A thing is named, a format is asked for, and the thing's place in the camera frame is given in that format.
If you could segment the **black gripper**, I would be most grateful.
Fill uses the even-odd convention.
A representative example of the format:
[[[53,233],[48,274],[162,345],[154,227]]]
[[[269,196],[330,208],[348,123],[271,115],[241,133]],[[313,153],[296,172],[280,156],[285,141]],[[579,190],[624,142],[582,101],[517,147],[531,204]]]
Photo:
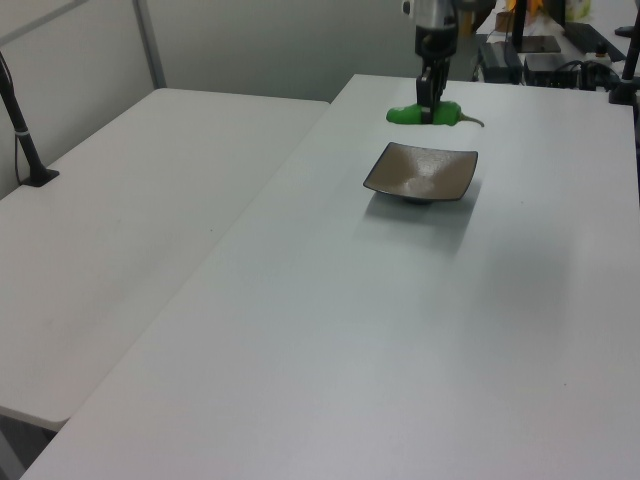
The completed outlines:
[[[416,26],[415,53],[424,63],[434,64],[424,66],[420,76],[416,78],[416,103],[420,107],[420,121],[422,124],[433,123],[434,105],[440,103],[446,88],[450,57],[457,50],[458,26],[450,23],[437,28]]]

